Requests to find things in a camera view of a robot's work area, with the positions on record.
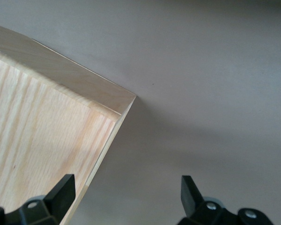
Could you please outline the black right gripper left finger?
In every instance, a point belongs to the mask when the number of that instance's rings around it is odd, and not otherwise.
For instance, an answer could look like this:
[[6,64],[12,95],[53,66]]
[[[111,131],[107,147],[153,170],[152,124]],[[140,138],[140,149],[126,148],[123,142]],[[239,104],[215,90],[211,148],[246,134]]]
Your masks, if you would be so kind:
[[0,207],[0,225],[60,225],[75,200],[75,176],[66,174],[49,191],[6,213]]

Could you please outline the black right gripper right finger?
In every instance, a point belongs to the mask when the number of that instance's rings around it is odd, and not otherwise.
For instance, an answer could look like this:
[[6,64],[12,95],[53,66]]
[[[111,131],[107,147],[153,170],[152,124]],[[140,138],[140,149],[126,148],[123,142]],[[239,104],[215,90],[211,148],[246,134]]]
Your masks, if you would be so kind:
[[272,221],[261,211],[241,208],[237,214],[229,212],[215,198],[204,198],[191,176],[181,178],[181,202],[186,217],[179,225],[271,225]]

